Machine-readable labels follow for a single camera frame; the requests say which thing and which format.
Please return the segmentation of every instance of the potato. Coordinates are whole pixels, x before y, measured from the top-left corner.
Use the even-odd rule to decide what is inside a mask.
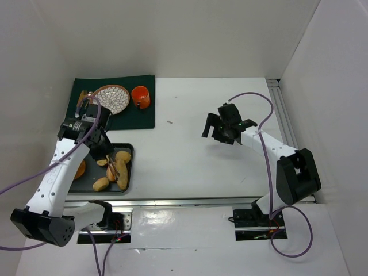
[[[119,176],[116,180],[117,186],[119,186],[121,190],[125,190],[128,185],[128,169],[124,160],[119,159],[116,161],[116,169],[119,172]]]
[[[116,180],[113,173],[111,172],[110,166],[108,166],[108,169],[106,170],[106,176],[107,176],[108,180],[111,181],[111,182],[114,182]]]
[[[128,164],[129,161],[131,160],[131,154],[129,152],[126,152],[126,151],[118,151],[115,154],[115,161],[118,161],[119,159],[124,160],[124,163]]]
[[[92,188],[95,191],[102,191],[103,189],[107,188],[108,185],[109,185],[108,178],[103,177],[103,178],[100,178],[99,180],[97,180],[96,182],[94,182]]]
[[[103,167],[103,166],[106,166],[108,164],[108,161],[106,159],[102,159],[102,160],[99,160],[97,161],[97,165]]]

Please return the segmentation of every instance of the cable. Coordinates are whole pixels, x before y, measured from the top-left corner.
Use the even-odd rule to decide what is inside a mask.
[[[122,234],[119,237],[117,237],[117,239],[121,239],[122,237],[126,236],[127,234]],[[105,276],[105,265],[106,265],[106,261],[108,259],[108,254],[111,250],[111,248],[113,247],[113,245],[115,244],[115,240],[113,240],[113,242],[110,244],[109,248],[106,250],[105,256],[103,258],[103,265],[102,265],[102,276]]]
[[[277,253],[279,253],[280,255],[282,256],[285,256],[285,257],[288,257],[288,258],[298,258],[300,256],[303,256],[304,254],[306,254],[309,249],[311,248],[312,246],[312,243],[313,243],[313,231],[312,231],[312,226],[308,220],[308,218],[306,217],[306,215],[298,208],[296,208],[295,206],[285,206],[283,208],[280,208],[278,210],[276,210],[275,212],[273,212],[273,203],[274,203],[274,197],[273,197],[273,188],[272,188],[272,177],[271,177],[271,168],[270,168],[270,160],[269,160],[269,155],[267,153],[267,149],[266,149],[266,143],[265,143],[265,140],[263,139],[263,136],[262,136],[262,131],[261,131],[261,128],[263,126],[263,124],[272,116],[273,112],[274,112],[274,105],[272,104],[271,100],[268,99],[266,96],[260,94],[260,93],[257,93],[257,92],[244,92],[244,93],[240,93],[238,95],[235,95],[234,97],[230,98],[228,100],[228,103],[231,102],[233,99],[237,98],[237,97],[240,97],[242,95],[257,95],[257,96],[260,96],[262,98],[264,98],[267,102],[269,102],[270,106],[271,106],[271,111],[269,113],[269,115],[267,115],[267,117],[259,124],[258,126],[258,130],[259,130],[259,139],[260,139],[260,142],[262,144],[262,149],[263,149],[263,153],[264,153],[264,159],[266,161],[266,168],[267,168],[267,177],[268,177],[268,180],[269,180],[269,190],[270,190],[270,210],[269,210],[269,219],[272,220],[279,212],[281,212],[282,210],[284,210],[285,208],[293,208],[295,210],[297,210],[298,212],[300,212],[303,217],[305,218],[306,220],[306,223],[308,224],[308,228],[309,228],[309,233],[310,233],[310,240],[309,240],[309,244],[307,246],[307,248],[302,252],[302,253],[299,253],[297,255],[287,255],[287,254],[284,254],[282,253],[280,250],[278,250],[276,248],[276,246],[274,245],[274,242],[273,242],[273,238],[274,236],[280,231],[276,231],[275,233],[272,234],[271,236],[271,245],[272,247],[275,249],[275,251]]]
[[[102,276],[101,269],[100,269],[100,267],[99,267],[99,262],[98,262],[98,255],[97,255],[96,242],[95,242],[95,240],[94,240],[93,235],[91,234],[91,232],[90,232],[88,229],[86,229],[86,232],[88,233],[88,235],[90,236],[91,241],[92,241],[92,245],[93,245],[93,252],[94,252],[94,259],[95,259],[95,261],[96,261],[96,267],[97,267],[98,276]]]
[[[94,237],[93,237],[92,233],[89,230],[87,230],[87,229],[86,229],[86,232],[88,233],[88,235],[90,236],[90,239],[92,241],[93,251],[94,251],[94,258],[95,258],[95,261],[96,261],[96,267],[97,267],[98,276],[105,276],[106,261],[108,259],[108,255],[109,255],[109,252],[110,252],[111,248],[115,244],[116,239],[113,239],[112,240],[111,244],[109,245],[108,249],[106,250],[105,256],[103,257],[103,265],[102,265],[102,273],[101,273],[101,268],[99,266],[98,255],[97,255],[96,242],[94,240]],[[122,237],[124,237],[126,235],[127,234],[122,234],[119,237],[117,237],[117,239],[121,239]]]
[[[40,246],[44,246],[46,243],[39,243],[39,244],[35,244],[33,246],[27,246],[27,247],[5,247],[5,246],[0,246],[0,250],[5,250],[5,251],[23,251],[23,250],[30,250],[30,249],[34,249]]]
[[[94,97],[94,96],[86,96],[84,97],[84,99],[79,103],[78,107],[77,107],[77,112],[79,112],[80,108],[81,108],[81,104],[85,99],[94,99],[97,102],[97,106],[98,106],[98,111],[97,111],[97,117],[96,120],[94,121],[93,125],[91,126],[90,130],[86,133],[86,135],[84,135],[84,137],[79,141],[79,143],[77,145],[75,145],[70,151],[68,151],[63,157],[61,157],[57,162],[55,162],[54,164],[51,164],[50,166],[48,166],[47,168],[37,172],[35,175],[31,175],[30,177],[27,177],[23,180],[20,180],[16,183],[13,183],[11,185],[9,185],[8,187],[5,187],[4,189],[0,190],[0,195],[2,195],[3,193],[6,193],[7,191],[9,191],[12,188],[17,187],[18,185],[25,183],[33,178],[36,178],[39,175],[45,174],[47,173],[49,170],[52,170],[53,168],[55,168],[56,166],[58,166],[60,164],[60,162],[64,161],[65,159],[67,159],[77,148],[79,148],[81,146],[81,144],[83,144],[87,138],[95,131],[97,125],[98,125],[98,121],[99,121],[99,117],[101,115],[101,103],[99,101],[98,98]],[[22,251],[22,250],[29,250],[29,249],[33,249],[39,246],[43,246],[46,243],[39,243],[35,246],[30,246],[30,247],[5,247],[5,246],[0,246],[0,250],[6,250],[6,251]]]

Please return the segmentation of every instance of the red wire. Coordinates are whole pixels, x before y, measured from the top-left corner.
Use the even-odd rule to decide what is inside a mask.
[[[120,221],[118,221],[118,220],[116,220],[116,221],[117,221],[117,223],[119,223],[121,234],[123,234],[123,232],[122,232],[122,227],[121,227],[121,224],[120,224]]]
[[[116,225],[116,229],[115,229],[115,234],[114,234],[114,236],[113,236],[112,240],[114,240],[114,239],[115,239],[115,236],[117,235],[117,228],[118,228],[118,225],[117,225],[116,221],[114,221],[114,223],[115,223],[115,225]]]
[[[279,230],[279,229],[280,229],[280,225],[278,224],[277,220],[272,219],[272,221],[273,221],[274,223],[276,223],[277,228],[276,228],[276,229],[271,229],[271,220],[270,220],[270,221],[269,221],[269,222],[270,222],[270,230],[269,230],[269,232],[268,232],[267,236],[268,236],[269,234],[274,233],[274,232],[276,232],[277,230]]]

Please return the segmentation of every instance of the white platform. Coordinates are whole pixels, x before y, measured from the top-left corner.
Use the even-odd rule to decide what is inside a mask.
[[[273,275],[347,276],[338,240],[322,204],[302,204],[310,219],[314,242],[303,257],[278,255],[267,240],[235,241],[231,208],[147,209],[133,215],[131,244],[116,244],[110,251],[106,276],[118,275]],[[309,241],[302,216],[284,212],[287,240],[276,240],[288,254],[301,252]],[[27,240],[26,246],[35,244]],[[97,245],[102,262],[107,244]],[[52,245],[24,251],[17,276],[97,275],[92,245]]]
[[[119,197],[124,200],[266,194],[267,174],[262,156],[238,144],[226,145],[201,137],[207,114],[218,113],[217,108],[229,98],[246,91],[270,96],[264,78],[157,79],[156,127],[108,132],[112,142],[131,143],[135,148],[131,187]],[[264,99],[253,95],[240,97],[234,103],[244,120],[250,118],[257,123],[270,110]],[[275,115],[264,130],[282,139]]]

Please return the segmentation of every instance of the green mat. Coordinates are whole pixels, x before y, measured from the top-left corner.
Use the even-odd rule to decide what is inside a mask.
[[[65,118],[74,118],[76,104],[82,90],[86,89],[95,92],[105,85],[120,85],[126,88],[131,96],[133,88],[142,85],[148,89],[151,99],[151,104],[148,108],[139,110],[135,107],[131,97],[128,106],[122,112],[110,117],[107,127],[108,130],[147,129],[155,127],[155,76],[153,75],[127,76],[111,79],[75,79]]]

